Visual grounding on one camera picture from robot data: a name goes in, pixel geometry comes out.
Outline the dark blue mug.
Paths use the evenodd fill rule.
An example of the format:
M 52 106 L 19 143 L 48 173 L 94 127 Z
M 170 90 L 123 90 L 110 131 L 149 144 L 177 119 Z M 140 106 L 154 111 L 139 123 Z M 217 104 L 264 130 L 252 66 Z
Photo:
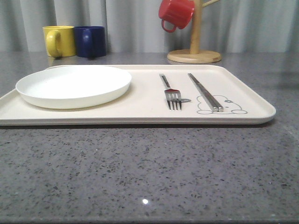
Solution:
M 74 27 L 76 54 L 79 57 L 102 57 L 107 54 L 106 33 L 103 26 Z

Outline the cream rabbit tray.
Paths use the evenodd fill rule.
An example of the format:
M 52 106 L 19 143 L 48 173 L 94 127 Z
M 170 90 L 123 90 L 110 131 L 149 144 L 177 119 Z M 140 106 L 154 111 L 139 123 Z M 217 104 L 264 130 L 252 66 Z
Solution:
M 276 109 L 228 70 L 214 65 L 121 65 L 132 75 L 129 90 L 120 98 L 82 109 L 46 109 L 25 102 L 16 90 L 0 99 L 2 126 L 100 124 L 262 124 Z M 189 78 L 192 73 L 223 106 L 213 112 Z M 182 110 L 170 111 L 164 74 L 181 93 Z

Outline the white round plate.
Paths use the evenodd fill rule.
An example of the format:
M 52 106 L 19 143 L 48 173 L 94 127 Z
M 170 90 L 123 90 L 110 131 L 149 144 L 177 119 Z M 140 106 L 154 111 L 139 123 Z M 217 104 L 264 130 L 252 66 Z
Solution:
M 16 83 L 28 103 L 50 109 L 85 108 L 110 102 L 129 88 L 131 74 L 103 65 L 72 65 L 42 70 Z

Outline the silver chopstick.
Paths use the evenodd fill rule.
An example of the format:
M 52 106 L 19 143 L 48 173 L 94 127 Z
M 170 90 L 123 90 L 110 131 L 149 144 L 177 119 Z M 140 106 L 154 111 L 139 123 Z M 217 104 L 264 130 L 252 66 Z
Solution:
M 199 80 L 192 74 L 188 73 L 189 78 L 193 81 L 204 100 L 213 112 L 224 112 L 223 106 L 216 100 L 216 98 L 199 82 Z
M 213 96 L 206 90 L 206 88 L 195 78 L 192 73 L 188 73 L 189 78 L 194 82 L 204 99 L 208 102 L 213 112 L 219 112 L 219 106 L 214 100 Z

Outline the yellow mug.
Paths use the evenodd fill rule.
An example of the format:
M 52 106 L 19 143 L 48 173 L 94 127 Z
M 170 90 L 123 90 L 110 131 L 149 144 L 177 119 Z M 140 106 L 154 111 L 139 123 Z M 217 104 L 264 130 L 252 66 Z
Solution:
M 54 58 L 76 55 L 73 26 L 43 27 L 47 55 Z

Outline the grey curtain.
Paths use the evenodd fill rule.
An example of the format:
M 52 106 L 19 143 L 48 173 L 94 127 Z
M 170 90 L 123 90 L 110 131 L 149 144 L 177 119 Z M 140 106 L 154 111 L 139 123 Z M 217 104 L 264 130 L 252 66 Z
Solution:
M 168 52 L 190 44 L 190 28 L 167 33 L 158 0 L 3 0 L 0 49 L 45 51 L 44 26 L 103 26 L 109 52 Z M 296 0 L 221 0 L 202 11 L 202 49 L 298 52 Z

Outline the silver fork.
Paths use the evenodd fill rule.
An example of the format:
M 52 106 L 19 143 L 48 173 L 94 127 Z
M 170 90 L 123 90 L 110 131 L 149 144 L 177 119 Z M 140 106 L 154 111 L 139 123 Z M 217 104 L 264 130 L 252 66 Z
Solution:
M 164 74 L 160 74 L 162 81 L 166 86 L 164 90 L 166 102 L 170 111 L 181 111 L 182 110 L 182 100 L 181 93 L 179 90 L 172 89 L 170 84 Z

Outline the red mug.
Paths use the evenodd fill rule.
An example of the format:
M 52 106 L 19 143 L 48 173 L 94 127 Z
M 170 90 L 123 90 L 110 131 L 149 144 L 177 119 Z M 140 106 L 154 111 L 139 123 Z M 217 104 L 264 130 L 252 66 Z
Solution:
M 163 30 L 172 33 L 176 28 L 184 29 L 191 21 L 194 10 L 193 0 L 163 0 L 158 12 Z

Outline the wooden mug tree stand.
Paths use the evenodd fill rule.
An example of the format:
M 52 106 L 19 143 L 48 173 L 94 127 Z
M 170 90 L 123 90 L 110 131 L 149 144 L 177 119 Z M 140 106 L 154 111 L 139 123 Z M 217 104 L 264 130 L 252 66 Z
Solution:
M 194 64 L 215 63 L 221 60 L 220 53 L 200 49 L 202 9 L 216 2 L 217 0 L 208 0 L 205 3 L 202 0 L 194 0 L 195 11 L 192 16 L 190 48 L 179 49 L 169 52 L 167 55 L 167 58 L 169 60 L 179 63 Z

